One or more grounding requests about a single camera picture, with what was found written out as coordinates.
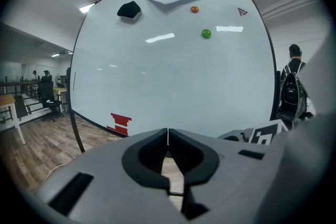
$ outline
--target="backpack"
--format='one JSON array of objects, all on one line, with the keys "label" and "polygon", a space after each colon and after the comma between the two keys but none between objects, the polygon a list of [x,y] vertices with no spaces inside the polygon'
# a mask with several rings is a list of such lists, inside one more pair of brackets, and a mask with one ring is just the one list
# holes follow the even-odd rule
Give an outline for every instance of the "backpack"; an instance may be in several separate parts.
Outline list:
[{"label": "backpack", "polygon": [[280,91],[281,106],[278,119],[282,119],[288,129],[305,118],[307,111],[307,94],[297,77],[296,72],[291,72],[288,65],[285,66],[285,80]]}]

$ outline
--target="person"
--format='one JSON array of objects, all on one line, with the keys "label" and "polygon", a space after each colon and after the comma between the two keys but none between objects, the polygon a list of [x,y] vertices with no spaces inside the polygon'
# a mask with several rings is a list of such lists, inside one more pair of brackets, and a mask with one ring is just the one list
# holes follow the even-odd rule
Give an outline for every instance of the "person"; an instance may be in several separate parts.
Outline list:
[{"label": "person", "polygon": [[38,75],[36,73],[36,70],[34,70],[33,71],[33,78],[32,78],[32,80],[37,80],[37,78],[38,78]]},{"label": "person", "polygon": [[289,47],[289,58],[290,61],[282,70],[281,73],[281,86],[289,73],[299,73],[300,70],[305,66],[305,62],[301,61],[302,51],[300,47],[296,44],[292,44]]},{"label": "person", "polygon": [[44,76],[41,78],[41,82],[50,82],[52,81],[52,75],[50,74],[50,72],[48,70],[44,71]]}]

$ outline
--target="whiteboard frame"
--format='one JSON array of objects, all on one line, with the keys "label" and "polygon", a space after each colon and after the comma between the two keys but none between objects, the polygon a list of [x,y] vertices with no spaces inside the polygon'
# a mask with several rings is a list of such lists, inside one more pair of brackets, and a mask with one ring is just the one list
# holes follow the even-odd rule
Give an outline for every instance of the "whiteboard frame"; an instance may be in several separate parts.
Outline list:
[{"label": "whiteboard frame", "polygon": [[[274,85],[274,96],[273,96],[272,111],[271,111],[271,115],[270,115],[270,121],[271,121],[271,120],[275,120],[276,115],[277,115],[277,111],[278,111],[278,101],[277,101],[278,98],[277,98],[277,96],[278,96],[279,91],[280,91],[280,88],[279,88],[279,81],[278,81],[278,78],[277,78],[276,58],[275,58],[275,54],[274,54],[273,43],[272,43],[272,40],[271,40],[269,31],[268,31],[268,28],[267,28],[267,26],[266,26],[266,24],[265,24],[264,18],[262,17],[262,15],[261,15],[261,13],[260,13],[260,10],[258,9],[258,7],[257,7],[256,3],[254,2],[254,0],[252,0],[252,2],[253,2],[255,8],[257,9],[257,11],[258,11],[258,13],[259,13],[259,15],[260,15],[260,18],[261,18],[261,20],[262,20],[262,23],[264,24],[264,27],[265,27],[265,30],[266,30],[266,33],[267,33],[267,37],[268,37],[268,39],[269,39],[269,43],[270,43],[270,46],[271,46],[271,52],[272,52],[272,58],[273,58],[273,65],[274,65],[274,84],[275,84],[275,85]],[[79,33],[80,33],[81,29],[82,29],[82,26],[83,26],[83,24],[84,24],[84,22],[85,22],[85,19],[86,19],[86,16],[85,16],[85,18],[84,18],[84,20],[83,20],[83,22],[82,22],[82,24],[81,24],[81,26],[80,26],[80,28],[79,28],[79,31],[78,31],[78,34],[77,34],[77,37],[76,37],[76,41],[75,41],[75,46],[74,46],[73,54],[72,54],[72,57],[71,57],[70,73],[69,73],[69,85],[68,85],[69,87],[71,86],[71,85],[70,85],[70,75],[71,75],[72,59],[74,58],[73,56],[74,56],[75,49],[76,49],[77,39],[78,39]],[[76,112],[75,110],[73,110],[73,109],[71,108],[71,94],[70,94],[70,92],[71,92],[71,91],[68,90],[68,106],[69,106],[69,113],[70,113],[70,115],[71,115],[71,113],[75,113],[76,115],[78,115],[78,116],[80,116],[82,119],[84,119],[85,121],[87,121],[87,122],[93,124],[94,126],[100,128],[100,129],[102,129],[102,130],[104,130],[104,131],[106,131],[106,132],[109,132],[109,133],[111,133],[111,134],[113,134],[113,135],[116,135],[116,136],[119,136],[119,137],[128,137],[127,135],[123,135],[123,134],[120,134],[120,133],[118,133],[118,132],[115,132],[115,131],[113,131],[113,130],[111,130],[111,129],[108,129],[108,128],[106,128],[106,127],[104,127],[104,126],[102,126],[102,125],[100,125],[100,124],[98,124],[98,123],[96,123],[96,122],[94,122],[94,121],[92,121],[92,120],[90,120],[90,119],[84,117],[83,115],[79,114],[79,113]],[[74,133],[75,133],[75,129],[77,129],[76,120],[75,120],[75,117],[74,117],[74,116],[72,116],[72,117],[70,117],[70,118],[71,118],[72,128],[73,128],[73,131],[74,131]]]}]

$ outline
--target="whiteboard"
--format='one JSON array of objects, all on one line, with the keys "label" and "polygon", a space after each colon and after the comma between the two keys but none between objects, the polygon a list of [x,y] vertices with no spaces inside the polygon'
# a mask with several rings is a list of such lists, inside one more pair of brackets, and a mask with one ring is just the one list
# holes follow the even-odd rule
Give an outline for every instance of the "whiteboard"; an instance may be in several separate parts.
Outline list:
[{"label": "whiteboard", "polygon": [[[136,23],[117,16],[130,1],[142,9]],[[80,29],[70,86],[72,109],[112,132],[217,137],[270,119],[274,55],[252,0],[101,0]]]}]

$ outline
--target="red sticker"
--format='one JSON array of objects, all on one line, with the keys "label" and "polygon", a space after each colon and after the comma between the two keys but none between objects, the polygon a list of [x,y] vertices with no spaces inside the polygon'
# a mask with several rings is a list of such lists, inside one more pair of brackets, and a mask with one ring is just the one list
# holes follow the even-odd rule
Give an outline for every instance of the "red sticker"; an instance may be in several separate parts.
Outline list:
[{"label": "red sticker", "polygon": [[131,121],[132,119],[128,118],[128,117],[125,117],[125,116],[113,114],[113,113],[111,113],[111,116],[114,118],[114,123],[116,124],[115,128],[112,128],[110,126],[106,126],[106,127],[110,130],[113,130],[113,131],[117,132],[117,133],[128,136],[127,128],[121,127],[119,125],[127,127],[128,121]]},{"label": "red sticker", "polygon": [[241,17],[245,16],[247,14],[247,11],[241,9],[241,8],[238,8],[238,11],[239,11],[239,14]]}]

